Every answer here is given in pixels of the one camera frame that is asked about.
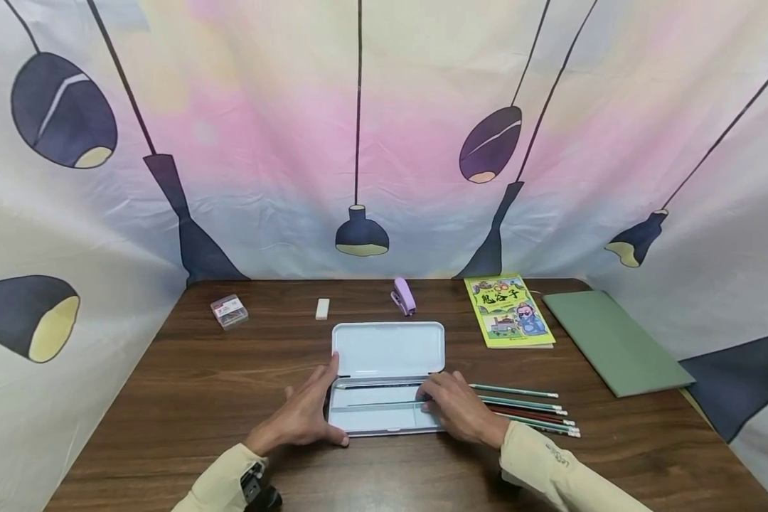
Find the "small plastic box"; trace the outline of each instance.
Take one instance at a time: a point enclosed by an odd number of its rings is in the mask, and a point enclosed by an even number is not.
[[[235,295],[228,295],[226,298],[213,302],[210,306],[213,316],[218,320],[222,329],[233,329],[238,324],[247,320],[247,309],[242,305],[242,301]]]
[[[349,437],[439,432],[443,428],[421,404],[371,405],[415,401],[418,384],[341,389],[347,384],[420,383],[444,368],[444,326],[438,322],[338,324],[332,350],[340,355],[330,389],[328,422]]]

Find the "green notebook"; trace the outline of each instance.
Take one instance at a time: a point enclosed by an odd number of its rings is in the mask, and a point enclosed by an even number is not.
[[[695,382],[606,292],[555,293],[543,302],[616,397]]]

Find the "beige sleeve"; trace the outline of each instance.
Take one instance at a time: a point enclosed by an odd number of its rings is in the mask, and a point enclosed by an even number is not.
[[[647,512],[609,480],[539,432],[512,422],[501,447],[503,478],[562,512]]]
[[[267,459],[242,444],[224,452],[196,479],[174,512],[244,512],[247,502],[239,480],[256,460],[267,465]]]

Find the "purple stapler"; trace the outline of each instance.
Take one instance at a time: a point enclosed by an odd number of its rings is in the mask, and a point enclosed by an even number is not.
[[[395,278],[395,289],[390,293],[390,297],[404,316],[412,316],[415,313],[415,299],[412,298],[410,287],[404,278]]]

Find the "book cover illustration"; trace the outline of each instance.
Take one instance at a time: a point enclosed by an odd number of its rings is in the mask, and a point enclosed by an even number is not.
[[[488,347],[555,343],[521,276],[466,278],[464,282]]]

